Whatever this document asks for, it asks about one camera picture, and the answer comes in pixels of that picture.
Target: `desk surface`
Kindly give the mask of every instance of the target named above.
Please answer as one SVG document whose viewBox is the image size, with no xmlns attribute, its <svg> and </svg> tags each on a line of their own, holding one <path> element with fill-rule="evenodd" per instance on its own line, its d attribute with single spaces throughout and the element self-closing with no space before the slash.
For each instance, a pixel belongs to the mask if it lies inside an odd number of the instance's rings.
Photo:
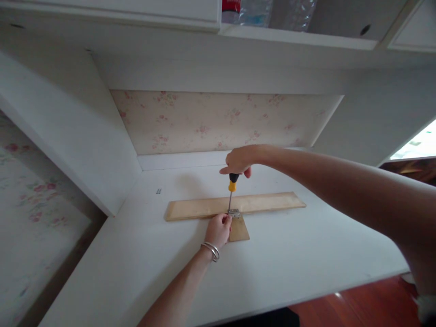
<svg viewBox="0 0 436 327">
<path fill-rule="evenodd" d="M 144 171 L 40 326 L 136 326 L 197 251 L 208 224 L 166 222 L 169 201 L 228 196 L 221 167 Z M 251 179 L 238 180 L 236 195 L 287 191 L 307 207 L 245 216 L 251 239 L 226 245 L 210 265 L 188 326 L 269 311 L 408 270 L 390 239 L 277 171 L 254 166 Z"/>
</svg>

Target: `wrist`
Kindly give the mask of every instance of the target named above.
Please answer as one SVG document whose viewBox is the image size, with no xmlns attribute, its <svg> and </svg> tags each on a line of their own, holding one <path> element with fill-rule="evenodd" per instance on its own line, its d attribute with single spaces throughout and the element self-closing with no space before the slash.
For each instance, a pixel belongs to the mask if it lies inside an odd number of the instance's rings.
<svg viewBox="0 0 436 327">
<path fill-rule="evenodd" d="M 267 165 L 268 163 L 268 153 L 270 148 L 273 146 L 269 144 L 256 144 L 253 146 L 254 149 L 252 151 L 253 157 L 252 157 L 252 163 L 253 164 L 261 164 L 261 165 Z"/>
<path fill-rule="evenodd" d="M 207 260 L 208 262 L 212 262 L 213 252 L 209 248 L 201 246 L 197 254 L 202 259 Z"/>
</svg>

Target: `wooden floor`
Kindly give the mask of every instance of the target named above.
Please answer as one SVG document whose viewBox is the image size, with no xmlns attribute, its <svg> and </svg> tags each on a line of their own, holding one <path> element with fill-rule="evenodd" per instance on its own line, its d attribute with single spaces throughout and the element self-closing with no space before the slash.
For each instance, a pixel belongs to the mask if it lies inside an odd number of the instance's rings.
<svg viewBox="0 0 436 327">
<path fill-rule="evenodd" d="M 289 307 L 301 327 L 420 327 L 413 285 L 384 279 Z"/>
</svg>

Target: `water bottle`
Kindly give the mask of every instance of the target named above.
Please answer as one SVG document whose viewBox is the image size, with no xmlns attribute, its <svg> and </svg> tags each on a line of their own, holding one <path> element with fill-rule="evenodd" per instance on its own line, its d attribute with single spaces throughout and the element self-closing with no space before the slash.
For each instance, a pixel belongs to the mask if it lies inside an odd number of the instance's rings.
<svg viewBox="0 0 436 327">
<path fill-rule="evenodd" d="M 239 24 L 268 27 L 273 0 L 241 0 Z"/>
<path fill-rule="evenodd" d="M 317 0 L 290 0 L 284 30 L 307 32 Z"/>
<path fill-rule="evenodd" d="M 223 12 L 221 22 L 228 24 L 239 24 L 239 13 L 241 11 L 241 0 L 223 0 Z"/>
</svg>

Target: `bangle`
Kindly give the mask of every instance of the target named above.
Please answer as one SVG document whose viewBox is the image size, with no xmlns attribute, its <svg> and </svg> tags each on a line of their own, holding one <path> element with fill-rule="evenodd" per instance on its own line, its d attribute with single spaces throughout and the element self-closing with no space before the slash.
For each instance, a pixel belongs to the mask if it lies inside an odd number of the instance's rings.
<svg viewBox="0 0 436 327">
<path fill-rule="evenodd" d="M 217 262 L 218 259 L 219 259 L 219 251 L 218 251 L 218 249 L 216 248 L 216 246 L 213 245 L 213 244 L 211 244 L 211 243 L 209 243 L 209 242 L 201 243 L 201 245 L 207 247 L 209 250 L 212 251 L 212 255 L 213 255 L 213 256 L 212 256 L 212 260 L 213 260 L 213 262 Z"/>
</svg>

